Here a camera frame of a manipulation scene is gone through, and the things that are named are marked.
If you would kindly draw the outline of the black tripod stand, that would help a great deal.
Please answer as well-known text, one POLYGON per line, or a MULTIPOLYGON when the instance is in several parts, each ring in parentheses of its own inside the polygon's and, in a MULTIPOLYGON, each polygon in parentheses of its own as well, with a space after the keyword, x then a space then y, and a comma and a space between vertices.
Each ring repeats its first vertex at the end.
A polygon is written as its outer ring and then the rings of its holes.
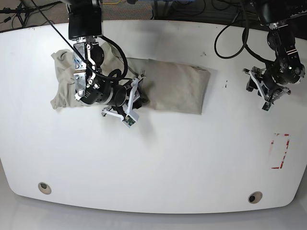
POLYGON ((8 16, 7 18, 3 19, 0 23, 4 24, 9 21, 12 21, 13 19, 17 17, 19 20, 21 26, 19 29, 23 29, 26 27, 26 24, 30 18, 30 14, 34 13, 36 11, 36 7, 30 7, 27 6, 24 0, 21 0, 19 5, 15 9, 11 9, 8 7, 4 7, 3 9, 0 10, 1 14, 11 14, 11 16, 8 16))

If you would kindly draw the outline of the red tape rectangle marking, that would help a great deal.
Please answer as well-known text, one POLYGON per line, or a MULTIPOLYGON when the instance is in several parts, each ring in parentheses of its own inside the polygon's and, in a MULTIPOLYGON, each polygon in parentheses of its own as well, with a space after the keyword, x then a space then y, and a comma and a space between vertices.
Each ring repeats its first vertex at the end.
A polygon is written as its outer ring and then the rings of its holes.
POLYGON ((269 149, 269 168, 281 169, 287 154, 290 134, 275 133, 269 149))

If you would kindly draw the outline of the beige T-shirt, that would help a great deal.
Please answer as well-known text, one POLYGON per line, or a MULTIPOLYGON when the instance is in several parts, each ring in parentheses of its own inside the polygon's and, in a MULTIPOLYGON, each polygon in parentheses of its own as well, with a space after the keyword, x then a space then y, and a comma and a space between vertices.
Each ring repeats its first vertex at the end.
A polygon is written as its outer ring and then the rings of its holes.
MULTIPOLYGON (((59 50, 53 53, 55 73, 59 83, 51 106, 53 109, 83 107, 75 100, 73 53, 59 50)), ((210 72, 204 68, 153 59, 128 58, 129 78, 144 74, 139 83, 149 98, 145 106, 154 110, 200 115, 210 72)))

